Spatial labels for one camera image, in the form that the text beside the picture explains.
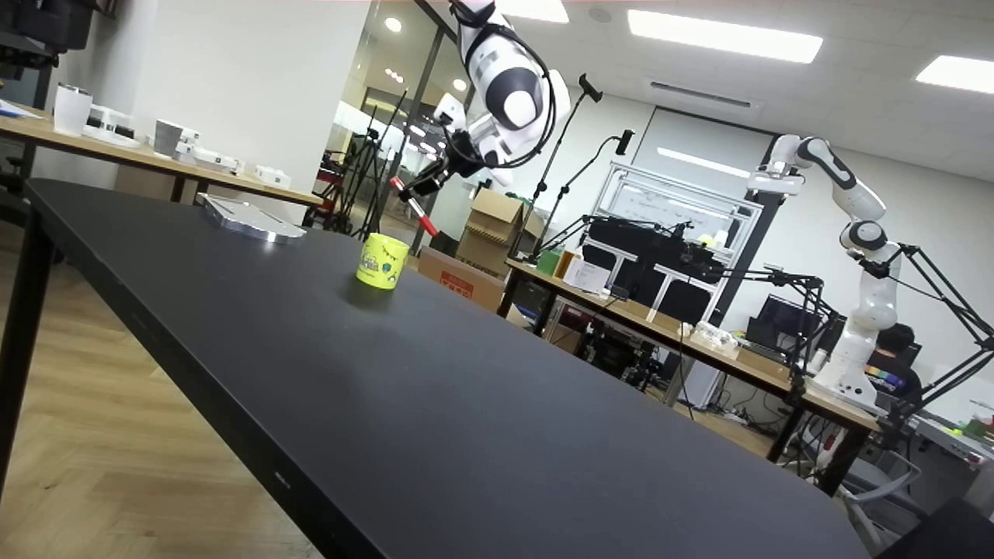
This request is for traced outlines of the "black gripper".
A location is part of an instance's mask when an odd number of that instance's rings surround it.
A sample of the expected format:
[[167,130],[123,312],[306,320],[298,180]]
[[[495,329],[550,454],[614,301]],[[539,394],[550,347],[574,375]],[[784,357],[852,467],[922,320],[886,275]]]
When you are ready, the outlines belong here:
[[415,197],[433,197],[437,192],[453,173],[472,178],[475,172],[484,168],[484,158],[478,157],[472,138],[466,130],[453,130],[444,139],[444,157],[430,162],[414,180],[410,189]]

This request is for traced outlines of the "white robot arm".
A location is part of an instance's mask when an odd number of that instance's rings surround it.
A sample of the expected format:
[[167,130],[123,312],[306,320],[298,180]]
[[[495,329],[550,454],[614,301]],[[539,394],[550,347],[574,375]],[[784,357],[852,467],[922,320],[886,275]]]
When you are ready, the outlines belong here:
[[466,81],[478,92],[475,118],[446,97],[433,112],[444,152],[414,180],[415,197],[437,192],[453,173],[512,172],[527,164],[564,115],[561,74],[552,72],[506,21],[497,0],[452,0]]

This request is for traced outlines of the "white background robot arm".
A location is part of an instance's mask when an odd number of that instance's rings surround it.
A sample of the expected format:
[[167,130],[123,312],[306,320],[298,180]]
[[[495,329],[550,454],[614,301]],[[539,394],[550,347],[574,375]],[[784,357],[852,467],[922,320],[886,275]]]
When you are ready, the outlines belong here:
[[833,182],[833,201],[844,215],[840,246],[859,268],[857,301],[847,312],[833,354],[815,372],[815,381],[836,397],[877,414],[880,392],[868,375],[868,364],[880,337],[898,324],[901,246],[882,228],[886,201],[880,192],[869,189],[820,138],[781,135],[754,188],[796,192],[804,182],[807,168],[820,168]]

